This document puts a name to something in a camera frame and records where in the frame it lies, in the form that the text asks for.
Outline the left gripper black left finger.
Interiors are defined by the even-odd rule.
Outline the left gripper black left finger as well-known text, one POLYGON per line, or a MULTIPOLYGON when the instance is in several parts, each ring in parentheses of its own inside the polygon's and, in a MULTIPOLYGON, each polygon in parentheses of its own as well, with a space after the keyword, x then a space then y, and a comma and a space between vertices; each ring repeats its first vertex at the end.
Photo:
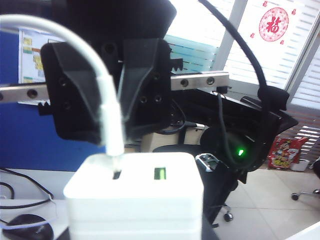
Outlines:
POLYGON ((70 240, 69 226, 67 224, 58 224, 56 226, 57 240, 70 240))

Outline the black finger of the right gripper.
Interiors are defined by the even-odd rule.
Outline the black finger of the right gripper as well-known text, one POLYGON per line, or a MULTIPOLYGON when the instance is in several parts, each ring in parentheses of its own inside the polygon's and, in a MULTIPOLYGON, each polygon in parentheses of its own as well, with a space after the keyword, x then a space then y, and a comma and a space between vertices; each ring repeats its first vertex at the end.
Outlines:
POLYGON ((93 68, 66 42, 46 43, 40 57, 50 103, 39 113, 53 116, 60 138, 101 145, 101 95, 93 68))
POLYGON ((118 87, 126 139, 140 138, 171 123, 172 70, 181 58, 162 38, 128 39, 123 43, 123 67, 118 87))

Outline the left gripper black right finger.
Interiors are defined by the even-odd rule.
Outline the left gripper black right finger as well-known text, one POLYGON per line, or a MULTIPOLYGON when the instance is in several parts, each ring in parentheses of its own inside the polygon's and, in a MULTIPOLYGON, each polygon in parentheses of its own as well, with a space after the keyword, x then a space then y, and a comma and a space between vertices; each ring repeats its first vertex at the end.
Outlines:
POLYGON ((201 240, 219 240, 218 235, 204 213, 202 214, 201 240))

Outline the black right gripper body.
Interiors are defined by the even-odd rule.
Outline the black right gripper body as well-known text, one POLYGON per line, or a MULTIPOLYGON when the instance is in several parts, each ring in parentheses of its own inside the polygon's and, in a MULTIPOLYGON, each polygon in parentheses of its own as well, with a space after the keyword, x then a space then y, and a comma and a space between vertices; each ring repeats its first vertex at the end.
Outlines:
MULTIPOLYGON (((187 121, 214 126, 218 123, 218 98, 206 88, 214 88, 220 94, 228 89, 229 75, 223 71, 173 74, 171 76, 171 103, 177 103, 187 121)), ((233 154, 228 164, 233 169, 243 168, 249 172, 256 168, 258 161, 264 158, 272 145, 275 136, 295 126, 298 122, 286 113, 288 93, 269 86, 267 97, 270 99, 270 110, 267 123, 270 130, 262 135, 262 101, 244 97, 241 101, 224 99, 223 118, 229 135, 241 137, 247 142, 245 155, 233 154), (254 154, 253 160, 247 155, 254 154)), ((42 107, 49 104, 46 82, 3 84, 0 87, 2 103, 38 101, 42 107)))

